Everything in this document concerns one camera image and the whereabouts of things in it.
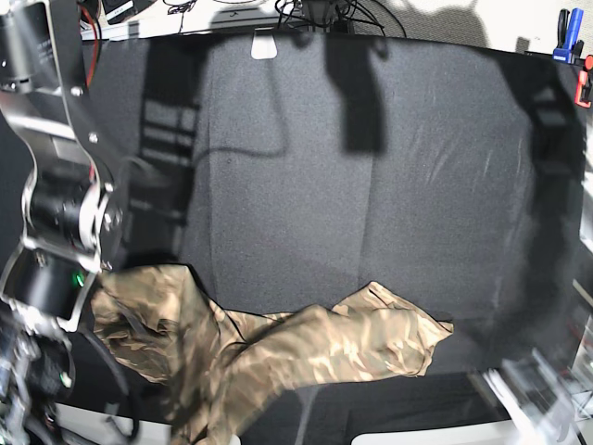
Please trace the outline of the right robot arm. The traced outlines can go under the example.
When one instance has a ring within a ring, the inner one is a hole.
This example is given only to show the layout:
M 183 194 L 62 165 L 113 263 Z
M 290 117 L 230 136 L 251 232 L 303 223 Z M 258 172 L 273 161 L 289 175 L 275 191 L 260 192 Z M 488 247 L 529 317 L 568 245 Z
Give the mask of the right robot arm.
M 1 276 L 1 440 L 81 444 L 56 403 L 76 379 L 75 332 L 120 242 L 123 157 L 90 110 L 74 1 L 1 5 L 1 112 L 28 148 L 22 232 Z

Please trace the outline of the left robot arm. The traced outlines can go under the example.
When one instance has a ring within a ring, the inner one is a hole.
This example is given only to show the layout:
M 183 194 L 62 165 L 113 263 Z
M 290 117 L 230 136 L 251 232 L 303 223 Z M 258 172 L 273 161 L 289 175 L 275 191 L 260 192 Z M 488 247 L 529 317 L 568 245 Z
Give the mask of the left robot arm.
M 568 327 L 576 346 L 566 364 L 533 349 L 481 376 L 493 404 L 512 422 L 506 444 L 592 442 L 592 293 L 577 280 L 573 290 L 578 303 Z

